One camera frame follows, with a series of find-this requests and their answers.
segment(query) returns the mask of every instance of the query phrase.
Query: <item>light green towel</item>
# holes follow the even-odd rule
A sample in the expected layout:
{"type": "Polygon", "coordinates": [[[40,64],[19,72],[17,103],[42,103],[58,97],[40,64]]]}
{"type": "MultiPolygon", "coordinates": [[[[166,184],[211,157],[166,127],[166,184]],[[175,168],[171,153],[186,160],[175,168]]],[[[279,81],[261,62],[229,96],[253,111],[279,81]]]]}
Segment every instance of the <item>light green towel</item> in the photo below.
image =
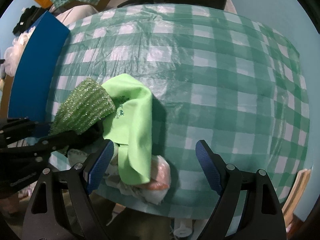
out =
{"type": "Polygon", "coordinates": [[[119,144],[119,175],[128,185],[150,182],[152,93],[128,74],[109,79],[102,87],[117,111],[103,121],[103,137],[119,144]]]}

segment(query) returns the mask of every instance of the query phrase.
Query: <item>table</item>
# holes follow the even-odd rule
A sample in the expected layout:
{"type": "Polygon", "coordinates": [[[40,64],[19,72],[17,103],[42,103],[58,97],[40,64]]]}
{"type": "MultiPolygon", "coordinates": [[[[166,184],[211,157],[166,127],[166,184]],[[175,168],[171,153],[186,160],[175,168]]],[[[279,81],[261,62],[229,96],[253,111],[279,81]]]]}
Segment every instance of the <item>table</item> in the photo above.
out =
{"type": "MultiPolygon", "coordinates": [[[[68,28],[47,118],[54,119],[85,77],[102,84],[128,73],[154,94],[152,153],[172,170],[160,206],[123,196],[104,182],[98,194],[152,214],[208,218],[218,196],[194,151],[205,139],[226,163],[250,172],[265,169],[280,202],[285,200],[306,158],[309,112],[299,54],[279,32],[220,10],[174,4],[109,10],[68,28]]],[[[64,156],[51,161],[68,167],[64,156]]],[[[239,206],[235,217],[241,211],[239,206]]]]}

